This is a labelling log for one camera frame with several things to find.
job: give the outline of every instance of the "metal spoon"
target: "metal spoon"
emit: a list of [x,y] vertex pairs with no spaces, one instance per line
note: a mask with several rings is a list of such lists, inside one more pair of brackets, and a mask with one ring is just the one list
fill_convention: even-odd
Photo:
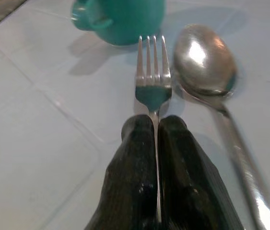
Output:
[[229,49],[208,27],[189,25],[175,46],[173,74],[186,92],[217,111],[233,148],[234,165],[256,227],[270,230],[270,192],[223,104],[224,98],[233,94],[236,80],[236,65]]

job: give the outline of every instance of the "green cup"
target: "green cup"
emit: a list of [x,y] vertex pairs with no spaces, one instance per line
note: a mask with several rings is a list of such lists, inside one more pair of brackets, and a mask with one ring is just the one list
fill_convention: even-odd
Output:
[[165,0],[76,0],[72,21],[80,30],[95,31],[104,41],[124,46],[158,32]]

